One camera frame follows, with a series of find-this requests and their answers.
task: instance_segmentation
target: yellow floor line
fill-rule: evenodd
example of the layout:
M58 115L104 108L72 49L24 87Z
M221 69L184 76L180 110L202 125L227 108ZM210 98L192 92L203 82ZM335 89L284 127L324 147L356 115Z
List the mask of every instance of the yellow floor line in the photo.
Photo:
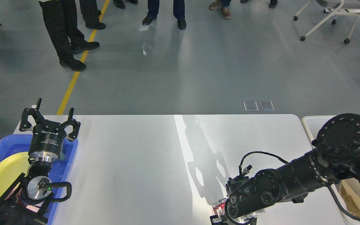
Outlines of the yellow floor line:
M106 0L105 4L104 4L104 7L101 10L101 15L99 17L100 21L104 17L104 14L105 14L106 8L108 7L108 4L109 4L109 0ZM94 41L94 37L95 37L96 33L97 33L97 30L94 29L92 31L91 35L90 35L90 38L88 39L88 42ZM86 61L87 54L88 54L88 51L83 52L83 55L81 56L81 59L80 59L81 62L84 63ZM57 113L56 113L57 115L62 115L63 114L63 112L64 112L64 110L66 108L66 104L69 101L70 95L72 94L74 85L76 84L76 81L77 81L77 78L79 77L79 75L80 75L80 72L74 72L72 80L70 81L69 87L67 87L65 96L63 97L62 102L61 102L61 104L59 106L59 109L57 110Z

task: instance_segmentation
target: black cable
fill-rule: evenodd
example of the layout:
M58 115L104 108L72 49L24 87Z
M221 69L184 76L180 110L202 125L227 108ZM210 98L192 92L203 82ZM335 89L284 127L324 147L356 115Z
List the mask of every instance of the black cable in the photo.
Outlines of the black cable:
M343 208L343 206L341 206L340 201L338 200L338 198L337 198L336 194L334 193L333 189L331 188L331 186L327 186L327 188L329 189L329 191L330 191L330 193L331 193L331 196L333 196L334 201L336 202L338 208L339 208L345 215L349 216L351 219L354 219L354 220L357 220L357 221L360 222L360 218L358 218L358 217L352 215L351 213L347 212L347 211Z
M251 154L254 154L254 153L261 153L261 154L265 154L265 155L270 155L270 156L273 156L273 157L276 157L278 160L280 160L282 163L284 164L287 164L288 162L284 159L282 159L281 157L275 155L275 154L271 154L271 153L268 153L268 152L262 152L262 151L253 151L253 152L249 152L247 153L247 155L244 155L244 157L242 158L241 160L241 163L240 165L238 166L238 170L240 172L240 175L241 175L241 170L243 169L243 162L244 162L244 159L248 156L248 155L251 155Z

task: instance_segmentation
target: blue jeans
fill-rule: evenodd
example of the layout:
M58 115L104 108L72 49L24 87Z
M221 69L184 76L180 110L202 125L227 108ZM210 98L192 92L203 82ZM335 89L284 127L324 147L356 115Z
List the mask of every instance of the blue jeans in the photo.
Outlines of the blue jeans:
M148 17L155 19L159 12L159 0L148 0ZM184 19L185 10L184 10L184 0L173 0L173 16L176 19Z
M231 0L220 0L222 2L222 7L229 7Z

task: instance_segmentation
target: blue plastic tray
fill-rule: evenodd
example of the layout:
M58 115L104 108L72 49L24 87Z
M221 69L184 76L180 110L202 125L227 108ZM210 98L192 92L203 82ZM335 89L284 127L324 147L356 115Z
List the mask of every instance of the blue plastic tray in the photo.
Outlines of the blue plastic tray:
M11 134L2 138L0 140L0 162L16 153L27 152L29 150L32 137L32 134ZM52 170L48 176L53 182L66 181L76 156L77 144L77 140L74 142L70 142L66 139L64 140L62 152L65 154L66 158L64 161L58 160L53 162ZM56 192L56 188L54 188L53 191L56 193L56 198L60 198L61 192L65 190L64 188L59 188L58 192ZM52 203L48 207L49 212L46 214L48 224L52 224L56 207L57 203Z

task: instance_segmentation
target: brown shoe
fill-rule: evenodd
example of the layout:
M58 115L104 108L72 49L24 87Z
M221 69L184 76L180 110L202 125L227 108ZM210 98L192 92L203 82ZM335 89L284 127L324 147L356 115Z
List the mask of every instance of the brown shoe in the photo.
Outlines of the brown shoe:
M225 18L226 20L230 19L230 10L228 7L222 7L221 11L222 11L223 18Z
M209 9L210 10L215 10L221 5L222 5L222 2L220 0L216 0L212 4L209 5Z

